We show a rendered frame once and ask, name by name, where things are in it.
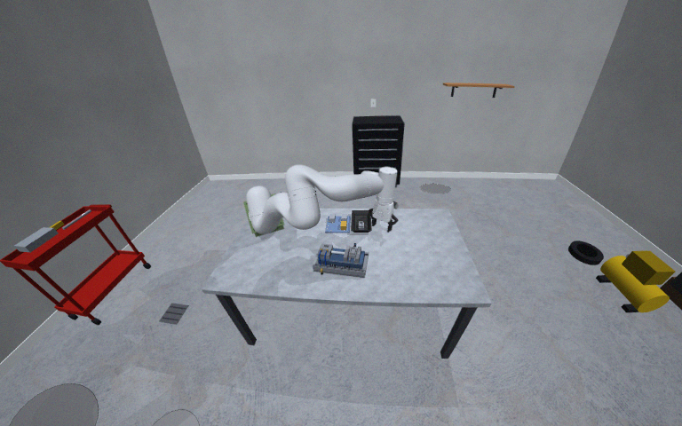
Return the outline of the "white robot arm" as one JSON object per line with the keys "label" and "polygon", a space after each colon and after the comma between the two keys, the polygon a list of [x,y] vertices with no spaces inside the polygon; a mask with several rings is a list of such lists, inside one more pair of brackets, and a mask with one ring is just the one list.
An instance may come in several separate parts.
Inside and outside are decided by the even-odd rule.
{"label": "white robot arm", "polygon": [[321,212],[314,186],[333,201],[352,201],[375,195],[382,203],[393,202],[397,209],[399,205],[393,201],[397,170],[383,167],[379,169],[379,173],[363,171],[361,174],[369,173],[377,176],[328,177],[305,165],[294,165],[285,174],[286,193],[271,197],[270,191],[263,186],[252,187],[247,192],[246,200],[253,229],[260,234],[270,233],[280,223],[280,217],[284,217],[297,229],[315,227],[320,221]]}

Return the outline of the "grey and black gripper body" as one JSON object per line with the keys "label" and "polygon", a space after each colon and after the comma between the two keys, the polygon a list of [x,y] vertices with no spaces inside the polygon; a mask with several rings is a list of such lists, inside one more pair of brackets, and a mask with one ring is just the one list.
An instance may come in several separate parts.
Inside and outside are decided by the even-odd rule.
{"label": "grey and black gripper body", "polygon": [[382,203],[378,200],[375,200],[373,212],[372,212],[372,217],[379,219],[381,221],[384,221],[386,223],[389,223],[391,221],[393,214],[393,202],[391,203]]}

